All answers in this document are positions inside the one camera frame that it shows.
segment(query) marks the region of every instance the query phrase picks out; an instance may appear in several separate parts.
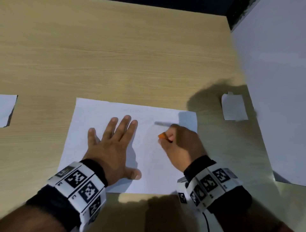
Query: black cable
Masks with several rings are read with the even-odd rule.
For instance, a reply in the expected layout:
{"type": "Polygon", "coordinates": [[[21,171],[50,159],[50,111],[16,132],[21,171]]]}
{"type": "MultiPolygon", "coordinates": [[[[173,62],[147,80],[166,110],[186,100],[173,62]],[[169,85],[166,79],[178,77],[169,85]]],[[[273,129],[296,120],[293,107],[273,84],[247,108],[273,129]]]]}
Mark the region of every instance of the black cable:
{"type": "Polygon", "coordinates": [[[207,231],[208,231],[208,232],[210,232],[210,230],[209,230],[209,224],[208,224],[208,220],[207,220],[207,217],[206,217],[205,213],[203,213],[203,212],[202,212],[202,214],[204,215],[204,217],[205,217],[205,220],[206,220],[206,225],[207,225],[207,231]]]}

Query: paper sheet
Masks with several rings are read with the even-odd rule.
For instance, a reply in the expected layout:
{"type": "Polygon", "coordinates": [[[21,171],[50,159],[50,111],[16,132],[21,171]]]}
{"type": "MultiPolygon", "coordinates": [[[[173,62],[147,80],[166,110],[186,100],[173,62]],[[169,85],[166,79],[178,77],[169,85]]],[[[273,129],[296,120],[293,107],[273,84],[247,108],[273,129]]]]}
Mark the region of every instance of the paper sheet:
{"type": "Polygon", "coordinates": [[[0,127],[7,126],[9,116],[12,113],[17,95],[0,94],[0,127]]]}
{"type": "Polygon", "coordinates": [[[135,136],[127,149],[126,165],[138,168],[140,180],[121,179],[107,188],[112,193],[171,194],[176,191],[176,182],[183,176],[171,164],[166,153],[158,144],[158,135],[172,123],[197,132],[195,112],[157,107],[138,106],[77,98],[76,107],[69,127],[64,151],[58,170],[73,161],[79,161],[87,151],[87,131],[94,127],[102,137],[112,117],[130,115],[138,121],[135,136]]]}
{"type": "Polygon", "coordinates": [[[248,120],[242,95],[234,95],[232,92],[223,94],[221,98],[224,120],[248,120]]]}

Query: left hand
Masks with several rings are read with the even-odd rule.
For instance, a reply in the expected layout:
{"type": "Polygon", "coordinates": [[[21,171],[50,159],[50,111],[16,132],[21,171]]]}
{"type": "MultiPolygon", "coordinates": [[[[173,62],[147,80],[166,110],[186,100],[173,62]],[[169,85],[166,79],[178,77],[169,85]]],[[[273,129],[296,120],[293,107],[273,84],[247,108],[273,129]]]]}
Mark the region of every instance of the left hand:
{"type": "Polygon", "coordinates": [[[101,141],[94,128],[88,130],[88,150],[83,159],[92,159],[98,162],[104,172],[108,185],[115,184],[121,178],[139,180],[141,172],[138,169],[125,166],[126,149],[137,128],[137,121],[131,121],[131,116],[126,115],[119,126],[118,118],[112,118],[108,123],[101,141]]]}

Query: fingernail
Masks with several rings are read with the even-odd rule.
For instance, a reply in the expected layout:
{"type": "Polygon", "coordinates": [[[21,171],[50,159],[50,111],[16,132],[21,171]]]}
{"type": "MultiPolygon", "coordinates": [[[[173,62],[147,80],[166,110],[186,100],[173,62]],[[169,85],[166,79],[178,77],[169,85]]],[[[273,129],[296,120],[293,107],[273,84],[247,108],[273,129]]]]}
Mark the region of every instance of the fingernail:
{"type": "Polygon", "coordinates": [[[140,179],[141,179],[141,176],[137,175],[134,180],[140,180],[140,179]]]}

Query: table surface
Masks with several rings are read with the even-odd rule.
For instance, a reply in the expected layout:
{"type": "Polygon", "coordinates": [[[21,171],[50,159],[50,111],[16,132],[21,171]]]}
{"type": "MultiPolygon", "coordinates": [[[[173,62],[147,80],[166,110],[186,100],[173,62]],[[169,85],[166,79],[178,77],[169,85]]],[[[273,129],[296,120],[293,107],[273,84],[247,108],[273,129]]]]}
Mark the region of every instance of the table surface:
{"type": "MultiPolygon", "coordinates": [[[[296,231],[305,222],[305,188],[277,183],[280,196],[273,180],[225,17],[112,1],[5,0],[0,21],[0,93],[18,95],[10,126],[0,128],[1,215],[56,172],[81,97],[195,111],[209,155],[296,231]],[[250,120],[223,120],[227,91],[243,94],[250,120]]],[[[107,197],[99,224],[109,231],[184,231],[172,197],[107,197]]]]}

